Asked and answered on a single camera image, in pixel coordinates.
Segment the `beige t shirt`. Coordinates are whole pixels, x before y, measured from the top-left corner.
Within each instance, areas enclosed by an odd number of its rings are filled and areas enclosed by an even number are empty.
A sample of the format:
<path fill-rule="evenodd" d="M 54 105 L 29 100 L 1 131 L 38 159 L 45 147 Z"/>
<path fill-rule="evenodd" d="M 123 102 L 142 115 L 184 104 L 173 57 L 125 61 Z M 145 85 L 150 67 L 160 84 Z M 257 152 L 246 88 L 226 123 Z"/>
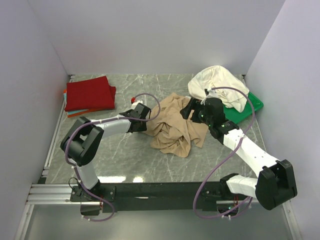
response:
<path fill-rule="evenodd" d="M 181 158 L 188 157 L 191 142 L 202 148 L 208 126 L 183 119 L 180 110 L 187 106 L 190 98 L 171 93 L 151 111 L 154 118 L 146 123 L 144 133 L 152 137 L 150 146 L 164 154 L 174 154 Z"/>

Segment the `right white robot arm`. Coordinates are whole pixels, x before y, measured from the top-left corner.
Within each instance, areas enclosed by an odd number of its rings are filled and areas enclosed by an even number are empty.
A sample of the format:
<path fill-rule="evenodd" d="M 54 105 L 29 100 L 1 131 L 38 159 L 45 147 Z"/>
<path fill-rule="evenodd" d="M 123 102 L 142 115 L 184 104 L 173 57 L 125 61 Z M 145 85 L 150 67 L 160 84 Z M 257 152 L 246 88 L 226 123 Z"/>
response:
<path fill-rule="evenodd" d="M 214 195 L 222 198 L 232 195 L 252 197 L 266 210 L 272 210 L 297 196 L 293 165 L 286 159 L 278 160 L 271 156 L 250 140 L 236 123 L 227 119 L 220 99 L 208 98 L 202 104 L 200 100 L 191 98 L 180 114 L 185 120 L 206 124 L 210 134 L 234 151 L 256 175 L 250 178 L 237 173 L 229 174 L 220 179 L 219 189 L 212 191 Z"/>

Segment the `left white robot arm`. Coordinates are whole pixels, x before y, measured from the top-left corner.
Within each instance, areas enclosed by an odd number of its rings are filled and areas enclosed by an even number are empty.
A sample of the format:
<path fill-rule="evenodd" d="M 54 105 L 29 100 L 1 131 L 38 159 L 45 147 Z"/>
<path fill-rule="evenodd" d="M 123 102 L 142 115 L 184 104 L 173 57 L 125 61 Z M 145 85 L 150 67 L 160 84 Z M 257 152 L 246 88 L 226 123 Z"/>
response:
<path fill-rule="evenodd" d="M 92 163 L 101 140 L 122 133 L 144 132 L 150 116 L 151 109 L 137 101 L 129 110 L 114 117 L 99 120 L 78 118 L 60 144 L 67 154 L 67 163 L 75 171 L 78 186 L 90 196 L 101 197 L 101 182 Z"/>

